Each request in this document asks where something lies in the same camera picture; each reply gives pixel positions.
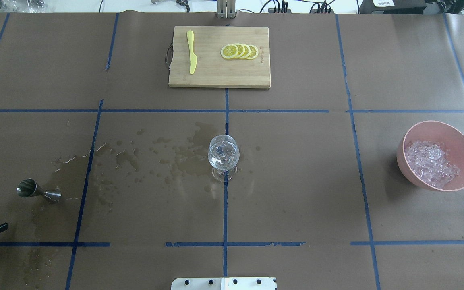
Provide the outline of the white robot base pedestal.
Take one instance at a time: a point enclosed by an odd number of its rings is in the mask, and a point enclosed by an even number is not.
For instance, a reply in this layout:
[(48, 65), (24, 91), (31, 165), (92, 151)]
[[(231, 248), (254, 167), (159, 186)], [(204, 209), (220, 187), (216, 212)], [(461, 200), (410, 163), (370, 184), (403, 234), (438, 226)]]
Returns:
[(199, 277), (176, 278), (172, 290), (276, 290), (273, 277)]

